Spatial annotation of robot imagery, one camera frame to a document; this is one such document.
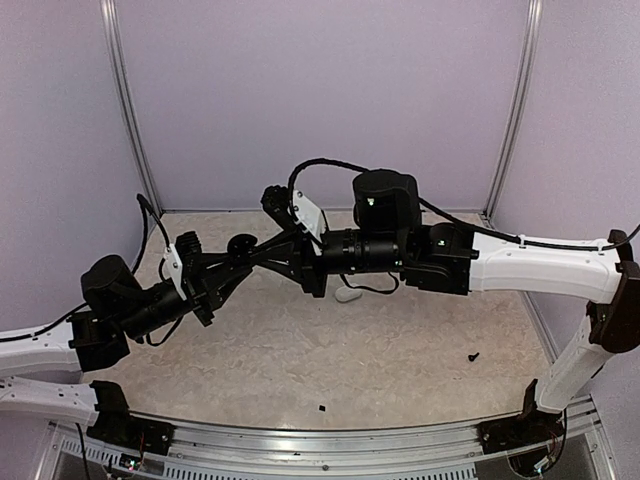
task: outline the white plastic part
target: white plastic part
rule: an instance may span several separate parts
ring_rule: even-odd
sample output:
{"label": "white plastic part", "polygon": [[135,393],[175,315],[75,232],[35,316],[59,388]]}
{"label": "white plastic part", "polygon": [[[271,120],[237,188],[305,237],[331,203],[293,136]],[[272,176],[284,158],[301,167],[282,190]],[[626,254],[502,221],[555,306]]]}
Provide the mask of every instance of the white plastic part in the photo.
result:
{"label": "white plastic part", "polygon": [[176,246],[173,243],[169,244],[169,247],[164,251],[164,268],[169,272],[169,276],[173,281],[178,295],[183,300],[187,299],[187,294],[182,289],[182,259],[176,251]]}
{"label": "white plastic part", "polygon": [[[327,228],[322,209],[305,197],[300,190],[293,191],[293,208],[296,209],[298,223],[304,227],[305,232],[309,232],[315,239],[320,241],[320,235]],[[313,244],[313,250],[316,255],[322,255],[322,250],[315,243]]]}
{"label": "white plastic part", "polygon": [[580,328],[536,385],[536,404],[546,413],[560,413],[580,389],[602,368],[613,353],[589,343],[591,319],[584,317]]}
{"label": "white plastic part", "polygon": [[[32,334],[41,328],[2,332],[0,338]],[[0,377],[54,370],[80,371],[78,354],[69,347],[70,340],[73,340],[71,324],[63,322],[44,335],[0,343]]]}
{"label": "white plastic part", "polygon": [[0,411],[93,425],[98,399],[89,385],[59,385],[19,377],[0,379]]}
{"label": "white plastic part", "polygon": [[338,301],[338,303],[348,303],[362,297],[362,290],[356,290],[354,288],[349,288],[346,286],[338,287],[333,296]]}
{"label": "white plastic part", "polygon": [[[608,245],[602,239],[571,241],[527,237],[526,240],[593,247]],[[611,303],[620,283],[621,274],[616,270],[620,258],[615,249],[581,252],[523,247],[479,233],[474,235],[473,249],[480,252],[480,256],[471,261],[471,291],[522,290]]]}

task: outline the wall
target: wall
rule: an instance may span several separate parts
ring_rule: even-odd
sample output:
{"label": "wall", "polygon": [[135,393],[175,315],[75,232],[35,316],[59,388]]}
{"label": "wall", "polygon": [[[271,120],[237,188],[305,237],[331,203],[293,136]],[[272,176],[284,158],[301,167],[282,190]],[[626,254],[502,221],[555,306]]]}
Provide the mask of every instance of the wall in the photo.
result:
{"label": "wall", "polygon": [[[606,237],[640,221],[640,4],[546,1],[531,89],[496,225],[555,238]],[[640,242],[634,247],[640,252]],[[584,301],[536,295],[563,348]],[[622,479],[640,478],[640,351],[590,385]]]}
{"label": "wall", "polygon": [[[82,301],[80,275],[140,239],[137,174],[98,2],[0,3],[0,330]],[[44,421],[0,415],[3,479],[28,478]]]}
{"label": "wall", "polygon": [[[256,209],[324,156],[411,172],[449,208],[484,207],[528,1],[119,2],[142,140],[168,209]],[[350,206],[352,174],[302,187]]]}

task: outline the beige marble surface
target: beige marble surface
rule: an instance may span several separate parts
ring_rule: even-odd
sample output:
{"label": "beige marble surface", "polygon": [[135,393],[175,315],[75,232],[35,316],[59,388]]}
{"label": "beige marble surface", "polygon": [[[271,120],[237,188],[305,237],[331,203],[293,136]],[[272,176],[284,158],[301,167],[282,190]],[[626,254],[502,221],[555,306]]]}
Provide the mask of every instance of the beige marble surface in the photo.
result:
{"label": "beige marble surface", "polygon": [[[328,216],[332,228],[351,223],[348,213]],[[435,218],[426,215],[425,223]],[[207,251],[224,251],[235,233],[264,240],[278,230],[261,212],[163,220],[172,238],[196,230]],[[161,251],[156,229],[138,274],[144,286],[157,281]],[[384,274],[357,281],[391,283]],[[460,297],[403,285],[392,296],[365,292],[338,304],[333,291],[339,285],[330,279],[327,297],[314,299],[257,268],[215,313],[212,326],[189,315],[162,347],[130,342],[131,355],[85,381],[115,381],[132,409],[175,418],[271,428],[383,428],[517,410],[525,387],[548,365],[515,292]],[[467,355],[476,352],[479,358],[469,362]]]}

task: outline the black cylinder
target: black cylinder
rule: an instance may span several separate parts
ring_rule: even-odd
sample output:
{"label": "black cylinder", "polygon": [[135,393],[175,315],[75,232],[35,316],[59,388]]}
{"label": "black cylinder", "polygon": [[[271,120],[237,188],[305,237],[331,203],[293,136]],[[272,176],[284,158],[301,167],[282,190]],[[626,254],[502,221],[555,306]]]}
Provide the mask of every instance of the black cylinder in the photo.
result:
{"label": "black cylinder", "polygon": [[395,232],[335,230],[322,235],[322,240],[322,265],[328,274],[389,272],[401,268]]}
{"label": "black cylinder", "polygon": [[120,322],[124,332],[133,340],[191,311],[189,302],[182,300],[173,284],[157,283],[146,292],[152,294],[152,299],[146,306],[127,315]]}

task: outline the vertical metal post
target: vertical metal post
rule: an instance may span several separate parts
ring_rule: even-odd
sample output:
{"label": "vertical metal post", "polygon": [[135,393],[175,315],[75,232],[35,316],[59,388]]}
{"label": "vertical metal post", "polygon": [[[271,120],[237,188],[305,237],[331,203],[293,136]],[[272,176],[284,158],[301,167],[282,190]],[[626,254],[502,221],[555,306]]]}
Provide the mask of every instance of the vertical metal post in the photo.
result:
{"label": "vertical metal post", "polygon": [[531,79],[531,71],[533,69],[533,59],[535,56],[536,44],[538,42],[538,30],[540,26],[540,17],[542,13],[542,0],[529,0],[529,14],[527,17],[527,26],[522,46],[522,55],[520,56],[520,67],[518,69],[518,77],[516,81],[516,89],[511,102],[511,111],[507,122],[502,146],[500,147],[500,157],[498,167],[493,177],[493,183],[489,193],[489,199],[485,207],[485,215],[492,220],[495,214],[500,195],[504,189],[504,183],[509,170],[509,165],[513,157],[513,150],[520,129],[520,122],[524,112],[524,105],[527,100],[527,91],[529,89],[529,81]]}
{"label": "vertical metal post", "polygon": [[127,82],[127,71],[124,63],[122,52],[122,43],[120,41],[120,30],[118,29],[118,15],[116,11],[115,0],[100,0],[102,10],[102,20],[104,22],[104,31],[107,38],[107,49],[111,59],[111,68],[116,83],[118,98],[120,99],[120,107],[122,108],[122,117],[124,119],[127,134],[131,143],[131,149],[142,181],[142,187],[146,197],[158,215],[163,213],[162,204],[158,196],[158,191],[153,181],[151,168],[147,161],[147,156],[142,146],[140,138],[140,130],[136,119],[129,83]]}

